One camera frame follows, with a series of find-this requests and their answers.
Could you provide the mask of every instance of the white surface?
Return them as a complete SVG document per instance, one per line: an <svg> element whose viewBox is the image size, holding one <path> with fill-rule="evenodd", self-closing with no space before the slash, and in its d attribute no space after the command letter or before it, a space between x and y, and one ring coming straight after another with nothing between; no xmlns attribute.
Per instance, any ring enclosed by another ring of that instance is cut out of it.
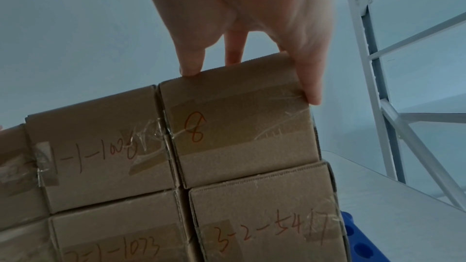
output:
<svg viewBox="0 0 466 262"><path fill-rule="evenodd" d="M323 151L340 208L391 262L464 262L466 212Z"/></svg>

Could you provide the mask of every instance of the cardboard box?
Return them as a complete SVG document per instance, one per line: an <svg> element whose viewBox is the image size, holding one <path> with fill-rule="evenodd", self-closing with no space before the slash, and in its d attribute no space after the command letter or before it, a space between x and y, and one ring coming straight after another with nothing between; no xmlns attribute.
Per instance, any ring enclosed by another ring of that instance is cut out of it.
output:
<svg viewBox="0 0 466 262"><path fill-rule="evenodd" d="M48 215L24 126L0 131L0 230Z"/></svg>
<svg viewBox="0 0 466 262"><path fill-rule="evenodd" d="M30 115L52 213L178 186L154 86Z"/></svg>
<svg viewBox="0 0 466 262"><path fill-rule="evenodd" d="M326 162L190 191L208 262L350 261Z"/></svg>
<svg viewBox="0 0 466 262"><path fill-rule="evenodd" d="M309 105L284 53L159 87L186 188L319 161Z"/></svg>
<svg viewBox="0 0 466 262"><path fill-rule="evenodd" d="M47 220L0 232L0 261L56 262Z"/></svg>
<svg viewBox="0 0 466 262"><path fill-rule="evenodd" d="M51 225L63 262L202 261L180 190L62 213Z"/></svg>

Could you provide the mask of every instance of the box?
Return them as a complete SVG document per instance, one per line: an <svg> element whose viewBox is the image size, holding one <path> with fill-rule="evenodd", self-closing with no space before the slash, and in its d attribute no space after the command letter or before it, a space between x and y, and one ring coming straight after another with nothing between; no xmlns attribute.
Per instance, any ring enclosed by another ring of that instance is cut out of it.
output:
<svg viewBox="0 0 466 262"><path fill-rule="evenodd" d="M186 188L319 161L309 105L284 53L159 87Z"/></svg>
<svg viewBox="0 0 466 262"><path fill-rule="evenodd" d="M0 232L0 261L56 262L47 220Z"/></svg>
<svg viewBox="0 0 466 262"><path fill-rule="evenodd" d="M190 191L208 262L345 262L348 240L326 162Z"/></svg>
<svg viewBox="0 0 466 262"><path fill-rule="evenodd" d="M63 262L202 261L180 190L58 214L51 225Z"/></svg>
<svg viewBox="0 0 466 262"><path fill-rule="evenodd" d="M0 230L48 215L24 126L0 131Z"/></svg>
<svg viewBox="0 0 466 262"><path fill-rule="evenodd" d="M154 86L30 115L52 213L177 186Z"/></svg>

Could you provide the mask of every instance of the blue plastic crate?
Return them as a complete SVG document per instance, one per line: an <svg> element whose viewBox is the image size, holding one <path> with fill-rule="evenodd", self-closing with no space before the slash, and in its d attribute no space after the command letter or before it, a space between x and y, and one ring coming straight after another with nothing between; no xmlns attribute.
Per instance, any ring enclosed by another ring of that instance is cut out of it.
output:
<svg viewBox="0 0 466 262"><path fill-rule="evenodd" d="M345 222L353 262L390 262L354 224L350 213L341 212L341 214Z"/></svg>

